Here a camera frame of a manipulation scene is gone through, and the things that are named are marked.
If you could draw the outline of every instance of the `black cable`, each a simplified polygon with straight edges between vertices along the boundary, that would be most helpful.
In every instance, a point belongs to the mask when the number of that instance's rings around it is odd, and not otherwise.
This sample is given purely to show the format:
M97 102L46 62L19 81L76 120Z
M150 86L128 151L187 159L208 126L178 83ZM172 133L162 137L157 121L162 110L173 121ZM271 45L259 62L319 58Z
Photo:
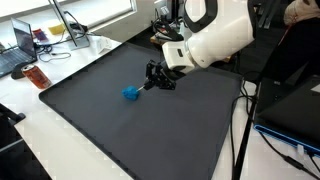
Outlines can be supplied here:
M14 48L16 48L16 47L18 47L18 46L10 46L9 48L0 51L0 54L4 53L4 52L6 52L6 51L9 51L9 50L11 50L11 49L14 49Z
M52 44L44 44L44 45L37 44L37 46L39 46L40 48L42 48L42 47L46 47L46 46L53 46L53 45L56 45L56 44L61 44L61 43L67 42L67 41L69 41L69 40L64 40L64 41L62 41L65 32L66 32L66 30L64 29L59 41L57 41L57 42L55 42L55 43L52 43Z
M157 32L159 32L160 34L162 34L162 35L164 35L164 36L167 37L167 34L164 34L163 32L161 32L161 31L156 27L156 25L159 24L159 23L158 23L159 20L160 20L160 18L158 18L158 19L155 20L155 22L153 23L153 28L154 28Z
M234 72L237 73L237 74L241 74L241 73L240 73L240 55L241 55L241 52L240 52L240 51L238 51L238 52L235 54Z
M231 69L231 72L237 73L236 72L236 69L237 69L236 67L238 66L237 64L238 64L238 61L237 61L237 58L235 57L234 65L233 65L233 67Z
M317 168L317 170L319 171L320 173L320 169L319 169L319 166L317 165L317 163L314 161L313 157L311 154L309 154L309 158L311 159L312 163L314 164L314 166Z
M82 36L76 37L76 39L84 37L84 36L86 35L86 32L85 32L85 30L82 28L82 26L81 26L81 24L78 22L78 20L77 20L69 11L64 11L64 13L69 14L69 16L71 16L72 19L76 21L78 27L79 27L80 30L82 31L82 33L81 33Z
M40 46L40 48L42 48L39 52L37 52L38 54L40 53L50 53L52 51L52 46L51 45L43 45Z
M37 51L37 52L36 52L37 54L42 53L42 52L44 51L44 49L45 49L43 46L41 46L41 47L39 47L39 48L40 48L40 51Z
M156 20L158 17L157 17L157 8L154 8L154 20Z
M243 98L245 97L247 99L247 106L248 106L248 101L254 101L254 97L253 96L248 96L248 92L247 90L245 89L245 83L242 84L242 88L244 90L241 91L241 96L237 97L233 102L232 102L232 110L234 109L234 105L235 103L238 101L238 99L240 98ZM232 150L232 180L235 179L235 150L234 150L234 141L233 141L233 128L232 128L232 123L233 119L232 119L232 115L231 115L231 121L230 121L230 135L231 135L231 150ZM292 165L293 167L299 169L299 170L302 170L304 171L305 173L309 174L310 176L312 176L313 178L317 179L317 180L320 180L320 178L315 175L314 173L312 173L310 170L308 170L307 168L304 167L303 164L301 164L300 162L296 161L295 159L293 159L292 157L290 156L286 156L284 154L282 154L280 151L278 151L275 147L272 146L272 144L267 140L267 138L261 133L259 132L259 134L261 135L261 137L263 138L263 140L268 144L268 146L274 151L276 152L280 157L282 157L282 159L284 161L286 161L287 163L289 163L290 165ZM317 167L318 171L320 172L320 169L318 167L318 165L314 162L314 160L312 159L312 156L309 155L309 157L311 158L312 162L314 163L314 165Z
M248 74L258 74L258 77L256 77L256 79L248 79L248 78L246 78L246 76L248 75ZM248 81L250 81L250 82L255 82L256 80L257 80L257 78L259 78L259 75L261 74L261 72L259 72L259 71L248 71L248 72L245 72L245 73L243 73L242 74L242 76L243 77L245 77L245 79L246 80L248 80Z
M298 170L304 171L307 174L309 174L310 176L312 176L313 178L320 180L320 178L315 175L314 173L312 173L311 171L309 171L307 168L304 167L303 164L301 164L300 162L298 162L297 160L293 159L290 156L286 156L282 153L280 153L276 148L274 148L271 143L267 140L267 138L261 133L259 132L259 134L261 135L261 137L264 139L264 141L269 145L269 147L276 152L280 157L282 157L282 159L284 161L286 161L287 163L289 163L290 165L292 165L293 167L297 168Z
M159 12L158 12L157 8L155 8L155 18L156 18L156 20L160 19Z
M50 59L48 59L48 60L42 59L41 56L43 56L43 55L49 55L49 56L50 56ZM57 55L67 55L67 56L52 58L52 56L57 56ZM52 60L66 59L66 58L69 58L69 57L71 57L71 54L68 53L68 52L64 52L64 53L44 53L44 54L39 54L39 59L40 59L42 62L50 62L50 61L52 61Z
M98 34L95 34L93 32L90 32L90 33L87 33L88 36L101 36L101 35L98 35Z
M235 98L233 101L232 101L232 106L231 106L231 111L234 111L234 108L235 108L235 104L236 102L238 102L238 100L240 98L246 98L246 99L250 99L252 100L249 96L246 96L246 95L242 95L242 96L239 96L237 98ZM230 140L231 140L231 151L232 151L232 180L234 180L234 176L235 176L235 165L236 165L236 157L235 157L235 149L234 149L234 140L233 140L233 113L231 113L231 118L230 118Z
M177 18L176 18L176 21L177 21L177 23L178 23L179 25L180 25L180 22L183 22L184 27L188 28L188 26L187 26L187 24L186 24L186 21L183 19L182 16L177 17Z

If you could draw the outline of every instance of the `computer screen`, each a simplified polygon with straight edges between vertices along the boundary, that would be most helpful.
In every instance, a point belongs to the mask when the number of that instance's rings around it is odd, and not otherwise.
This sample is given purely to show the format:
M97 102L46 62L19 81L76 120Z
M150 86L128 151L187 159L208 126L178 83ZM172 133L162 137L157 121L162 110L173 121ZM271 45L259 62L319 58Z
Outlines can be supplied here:
M14 18L11 19L11 22L18 47L28 55L35 57L36 52L33 45L30 25Z

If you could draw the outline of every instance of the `black mat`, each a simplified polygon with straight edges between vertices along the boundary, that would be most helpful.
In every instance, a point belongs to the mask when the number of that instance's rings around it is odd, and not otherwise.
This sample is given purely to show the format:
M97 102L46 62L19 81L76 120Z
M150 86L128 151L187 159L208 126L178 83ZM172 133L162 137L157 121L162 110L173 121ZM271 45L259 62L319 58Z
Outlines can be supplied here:
M150 59L158 52L123 44L39 97L135 179L211 179L240 77L209 68L126 100L121 90L143 84Z

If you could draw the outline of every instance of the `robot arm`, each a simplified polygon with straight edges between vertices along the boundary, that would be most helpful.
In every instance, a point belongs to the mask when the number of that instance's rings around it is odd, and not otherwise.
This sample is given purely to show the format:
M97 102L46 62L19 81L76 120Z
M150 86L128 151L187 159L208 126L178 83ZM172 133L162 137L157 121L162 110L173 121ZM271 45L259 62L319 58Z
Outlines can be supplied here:
M162 46L165 61L148 63L144 89L175 89L176 80L250 44L255 37L251 1L186 0L184 20L192 35Z

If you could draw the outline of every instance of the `white table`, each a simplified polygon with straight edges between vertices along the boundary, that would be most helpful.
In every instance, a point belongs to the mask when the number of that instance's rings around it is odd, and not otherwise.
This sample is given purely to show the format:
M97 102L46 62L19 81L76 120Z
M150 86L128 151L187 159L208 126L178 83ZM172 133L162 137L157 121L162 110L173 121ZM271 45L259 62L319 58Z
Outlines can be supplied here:
M304 154L304 161L301 161L296 148L278 141L274 138L265 136L268 141L284 155L298 160L300 163L312 169L320 177L316 167L312 164L310 158ZM315 162L320 165L320 159L314 157ZM261 135L251 128L245 160L243 163L241 180L314 180L307 173L300 171L287 162L285 162L276 152L274 152Z
M112 43L113 48L120 45L115 41ZM53 50L69 52L65 44L55 46ZM89 47L71 51L72 56L65 60L49 63L37 61L35 64L53 83L57 83L107 52L109 51L97 55L93 47ZM16 124L15 128L52 179L132 179L78 130L42 103L38 97L41 90L28 79L12 80L10 76L6 76L0 79L0 87L0 102L12 111L22 112L27 116ZM246 88L252 95L256 86L246 83ZM233 117L237 156L247 123L244 99L238 101ZM212 179L230 180L231 162L230 132L228 132Z

